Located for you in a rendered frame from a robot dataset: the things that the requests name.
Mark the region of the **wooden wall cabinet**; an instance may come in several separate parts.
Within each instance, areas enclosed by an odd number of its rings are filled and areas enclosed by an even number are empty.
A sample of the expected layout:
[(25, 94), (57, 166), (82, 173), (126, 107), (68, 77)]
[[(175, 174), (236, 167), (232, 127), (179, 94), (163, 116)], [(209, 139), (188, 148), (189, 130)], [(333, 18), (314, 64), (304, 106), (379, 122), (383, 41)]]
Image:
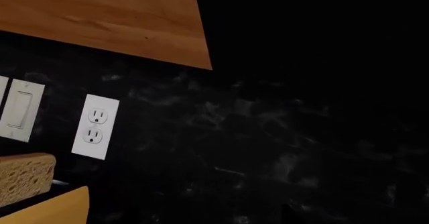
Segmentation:
[(0, 30), (212, 68), (197, 0), (0, 0)]

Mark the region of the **white rocker light switch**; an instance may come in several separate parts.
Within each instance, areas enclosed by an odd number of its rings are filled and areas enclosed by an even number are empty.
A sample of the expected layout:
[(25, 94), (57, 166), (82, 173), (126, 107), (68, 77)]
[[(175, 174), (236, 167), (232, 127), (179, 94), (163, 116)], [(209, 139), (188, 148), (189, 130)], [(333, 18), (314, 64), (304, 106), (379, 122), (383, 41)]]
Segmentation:
[(28, 143), (44, 87), (34, 82), (12, 80), (0, 118), (0, 137)]

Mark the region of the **toasted bread slice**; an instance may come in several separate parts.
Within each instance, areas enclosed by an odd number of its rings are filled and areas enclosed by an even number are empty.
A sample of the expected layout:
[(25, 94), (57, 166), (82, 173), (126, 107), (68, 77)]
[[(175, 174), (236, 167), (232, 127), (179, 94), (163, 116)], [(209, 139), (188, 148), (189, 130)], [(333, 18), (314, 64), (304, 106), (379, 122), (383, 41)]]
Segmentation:
[(0, 157), (0, 207), (50, 191), (55, 167), (47, 153)]

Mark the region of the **white duplex power outlet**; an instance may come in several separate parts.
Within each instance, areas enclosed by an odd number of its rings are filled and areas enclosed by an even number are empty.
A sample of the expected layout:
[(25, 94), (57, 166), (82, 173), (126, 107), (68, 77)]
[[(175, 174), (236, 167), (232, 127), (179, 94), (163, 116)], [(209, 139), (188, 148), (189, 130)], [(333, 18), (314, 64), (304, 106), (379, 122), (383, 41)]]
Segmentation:
[(107, 155), (120, 101), (87, 95), (72, 153), (104, 160)]

